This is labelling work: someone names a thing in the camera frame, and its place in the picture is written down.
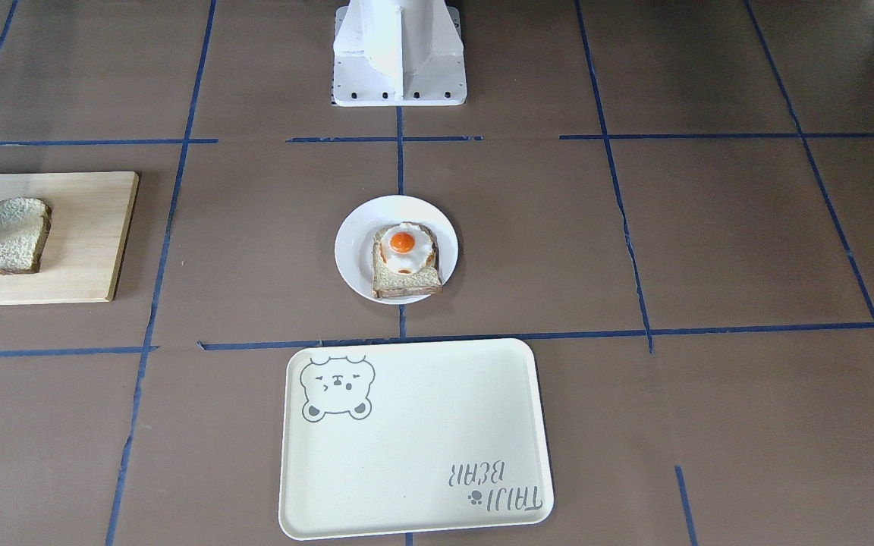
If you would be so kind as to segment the fried egg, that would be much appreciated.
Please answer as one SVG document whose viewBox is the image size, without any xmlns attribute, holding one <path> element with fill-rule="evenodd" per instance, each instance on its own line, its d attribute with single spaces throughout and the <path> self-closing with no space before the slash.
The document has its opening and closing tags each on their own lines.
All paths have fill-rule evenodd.
<svg viewBox="0 0 874 546">
<path fill-rule="evenodd" d="M 429 228 L 419 222 L 400 222 L 382 231 L 379 255 L 393 273 L 413 275 L 434 267 L 437 246 Z"/>
</svg>

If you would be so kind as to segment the cream bear tray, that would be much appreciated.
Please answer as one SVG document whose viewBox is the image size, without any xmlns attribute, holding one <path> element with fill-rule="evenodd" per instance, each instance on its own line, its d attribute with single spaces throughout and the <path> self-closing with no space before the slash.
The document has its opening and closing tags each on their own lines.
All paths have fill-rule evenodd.
<svg viewBox="0 0 874 546">
<path fill-rule="evenodd" d="M 527 343 L 309 348 L 289 359 L 278 486 L 287 536 L 531 525 L 554 505 Z"/>
</svg>

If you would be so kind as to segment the white round plate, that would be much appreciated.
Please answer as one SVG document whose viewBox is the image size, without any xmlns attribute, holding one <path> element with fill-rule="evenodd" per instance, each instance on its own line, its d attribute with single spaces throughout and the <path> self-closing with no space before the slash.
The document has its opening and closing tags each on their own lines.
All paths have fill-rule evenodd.
<svg viewBox="0 0 874 546">
<path fill-rule="evenodd" d="M 446 283 L 457 268 L 459 242 L 450 218 L 433 204 L 413 196 L 380 196 L 356 207 L 343 220 L 335 240 L 335 260 L 344 282 L 362 297 L 388 305 L 422 301 L 426 295 L 403 297 L 373 297 L 374 236 L 382 228 L 402 221 L 419 222 L 434 235 L 437 266 L 441 281 Z"/>
</svg>

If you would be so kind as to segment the wooden cutting board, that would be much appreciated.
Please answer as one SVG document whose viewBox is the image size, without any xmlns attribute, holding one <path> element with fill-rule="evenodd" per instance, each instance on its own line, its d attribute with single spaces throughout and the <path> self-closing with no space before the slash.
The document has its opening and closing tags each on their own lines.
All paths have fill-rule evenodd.
<svg viewBox="0 0 874 546">
<path fill-rule="evenodd" d="M 113 300 L 139 180 L 132 171 L 0 175 L 0 213 L 11 198 L 51 212 L 32 238 L 38 270 L 0 275 L 0 306 Z M 14 222 L 0 227 L 0 249 L 13 249 L 18 235 Z"/>
</svg>

